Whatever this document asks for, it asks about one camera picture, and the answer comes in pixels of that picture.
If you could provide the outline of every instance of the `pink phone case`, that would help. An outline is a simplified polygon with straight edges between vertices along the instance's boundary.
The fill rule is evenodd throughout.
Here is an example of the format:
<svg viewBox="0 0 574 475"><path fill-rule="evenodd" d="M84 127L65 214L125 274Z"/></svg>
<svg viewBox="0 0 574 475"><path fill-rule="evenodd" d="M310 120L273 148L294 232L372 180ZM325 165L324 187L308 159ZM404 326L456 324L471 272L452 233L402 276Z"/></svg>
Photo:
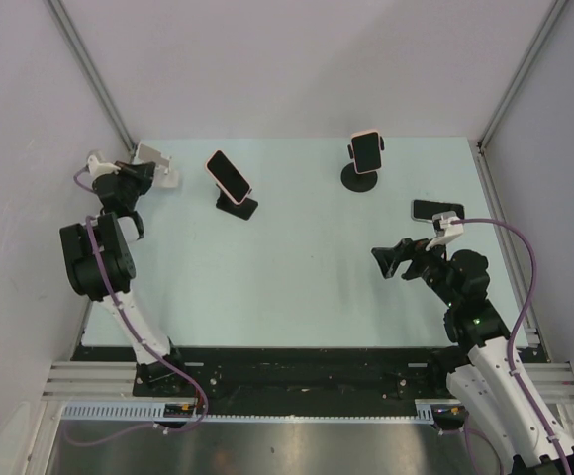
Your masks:
<svg viewBox="0 0 574 475"><path fill-rule="evenodd" d="M381 136L379 135L379 131L377 131L377 129L369 129L369 130L367 130L367 131L356 132L355 134L353 134L352 136L350 136L350 142L351 142L351 146L350 146L350 147L353 148L353 139L354 139L354 138L359 137L359 136L364 136L364 135L366 135L366 134L372 134L373 132L377 133L377 139L379 140L379 138L380 138ZM370 172L372 172L372 171L375 171L375 170L370 170L370 171L363 171L363 172L360 173L359 171L357 171L357 164L356 164L356 163L357 163L357 162L355 161L355 150L354 150L354 151L353 151L353 166L355 167L355 173L357 173L358 175L364 175L364 174L366 174L366 173L370 173Z"/></svg>
<svg viewBox="0 0 574 475"><path fill-rule="evenodd" d="M228 198L230 198L230 201L232 201L232 202L233 202L234 204L236 204L236 205L240 205L243 201L245 201L245 198L247 198L247 197L249 196L249 194L251 193L251 185L249 184L249 182L248 182L247 180L245 180L245 178L243 178L243 180L245 180L245 183L247 183L247 187L249 188L249 191L245 194L245 196L243 196L243 199L240 200L240 201L237 201L237 200L235 199L235 197L230 194L230 192L226 189L226 187L223 186L223 185L221 184L221 182L217 179L217 177L216 177L215 175L213 175L212 172L208 169L208 163L210 163L210 160L212 160L212 159L215 157L215 155L216 155L217 153L219 153L219 152L220 152L220 150L215 151L215 153L214 153L210 158L208 158L208 161L206 161L206 164L204 165L204 168L206 168L206 171L208 172L208 174L209 174L210 176L212 176L212 179L215 180L215 182L217 183L217 186L219 187L219 189L220 189L221 191L223 191ZM236 171L239 172L239 175L240 175L240 176L243 176L243 174L239 171L238 168L235 167L235 165L234 165L232 162L230 162L230 165L231 165Z"/></svg>

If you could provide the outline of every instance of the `white panel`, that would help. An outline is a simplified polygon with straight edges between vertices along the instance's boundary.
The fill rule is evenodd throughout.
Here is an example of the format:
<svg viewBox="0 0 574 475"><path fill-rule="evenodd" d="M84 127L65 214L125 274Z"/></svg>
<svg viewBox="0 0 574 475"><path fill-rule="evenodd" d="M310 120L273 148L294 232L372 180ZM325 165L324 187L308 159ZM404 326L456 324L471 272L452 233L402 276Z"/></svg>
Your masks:
<svg viewBox="0 0 574 475"><path fill-rule="evenodd" d="M462 203L489 217L464 138L387 138L377 186L340 183L345 139L184 140L147 144L172 155L182 185L141 198L145 236L131 244L136 298L173 343L189 346L450 346L447 310L421 280L384 280L370 250L434 236L413 199ZM215 208L204 162L221 149L259 205L248 222ZM493 227L469 225L450 254L487 256L489 295L510 327L518 307ZM521 332L519 344L526 344ZM127 345L94 304L83 344Z"/></svg>
<svg viewBox="0 0 574 475"><path fill-rule="evenodd" d="M65 1L146 139L478 139L551 3Z"/></svg>
<svg viewBox="0 0 574 475"><path fill-rule="evenodd" d="M574 370L574 2L488 152L506 214L537 253L542 336Z"/></svg>
<svg viewBox="0 0 574 475"><path fill-rule="evenodd" d="M0 425L79 324L58 228L98 209L71 182L93 147L122 157L43 2L0 1Z"/></svg>

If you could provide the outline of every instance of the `light green table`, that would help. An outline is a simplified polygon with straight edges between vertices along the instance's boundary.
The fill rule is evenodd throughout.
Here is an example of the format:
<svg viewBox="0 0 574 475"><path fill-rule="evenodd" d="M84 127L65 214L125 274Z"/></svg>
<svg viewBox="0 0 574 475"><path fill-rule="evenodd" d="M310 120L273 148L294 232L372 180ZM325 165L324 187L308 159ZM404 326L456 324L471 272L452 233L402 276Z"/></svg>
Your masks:
<svg viewBox="0 0 574 475"><path fill-rule="evenodd" d="M370 249L434 235L411 220L416 198L489 217L476 167L464 138L385 141L379 182L365 194L339 181L344 139L146 142L173 156L182 184L138 204L146 235L130 249L143 307L177 345L450 345L439 298L421 280L384 280ZM259 207L249 222L215 208L204 163L217 149L252 184ZM459 248L487 256L490 298L512 326L518 307L494 229L467 226L450 252ZM97 305L82 343L128 345Z"/></svg>

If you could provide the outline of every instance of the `black phone stand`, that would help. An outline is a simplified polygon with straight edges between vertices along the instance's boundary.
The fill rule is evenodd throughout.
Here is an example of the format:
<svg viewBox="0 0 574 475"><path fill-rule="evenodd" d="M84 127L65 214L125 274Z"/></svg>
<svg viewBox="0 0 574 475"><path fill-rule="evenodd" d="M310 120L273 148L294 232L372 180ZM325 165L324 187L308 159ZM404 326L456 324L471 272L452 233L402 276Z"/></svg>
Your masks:
<svg viewBox="0 0 574 475"><path fill-rule="evenodd" d="M365 191L372 190L377 184L377 172L371 171L369 173L355 173L355 165L348 164L340 176L342 185L355 193L364 193Z"/></svg>
<svg viewBox="0 0 574 475"><path fill-rule="evenodd" d="M245 198L240 205L235 205L228 195L226 195L221 188L219 188L219 198L217 199L217 209L230 213L237 218L242 220L249 220L251 215L254 214L256 208L258 208L258 202L252 200L251 198Z"/></svg>

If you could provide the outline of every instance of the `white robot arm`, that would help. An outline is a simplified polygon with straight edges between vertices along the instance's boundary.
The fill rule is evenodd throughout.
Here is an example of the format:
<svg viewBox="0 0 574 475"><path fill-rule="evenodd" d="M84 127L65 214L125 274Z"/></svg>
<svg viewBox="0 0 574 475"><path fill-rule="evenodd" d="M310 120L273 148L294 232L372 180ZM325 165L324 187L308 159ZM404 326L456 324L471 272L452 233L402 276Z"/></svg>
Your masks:
<svg viewBox="0 0 574 475"><path fill-rule="evenodd" d="M437 379L463 403L512 475L567 474L565 464L574 475L574 440L542 401L487 298L487 258L459 250L447 260L444 245L463 234L463 225L453 213L433 223L433 239L405 238L371 252L384 278L410 261L402 278L423 279L447 305L445 330L456 346L432 357Z"/></svg>
<svg viewBox="0 0 574 475"><path fill-rule="evenodd" d="M142 219L135 210L139 197L157 181L162 187L177 186L178 173L170 169L170 160L158 154L157 150L143 145L139 150L142 155L147 155L142 156L145 163L109 163L99 151L92 151L87 156L87 170L93 178L91 188L103 206L100 215L90 220L96 240L94 245L100 249L107 275L101 275L85 225L62 228L60 239L67 276L73 289L80 295L87 295L91 301L100 302L113 315L135 352L138 379L151 388L158 384L165 395L168 390L174 392L179 378L169 377L172 375L170 368L166 368L155 355L178 368L183 363L168 337L137 302L131 282L136 272L127 244L144 236ZM114 290L113 297L107 291L104 278L109 280Z"/></svg>

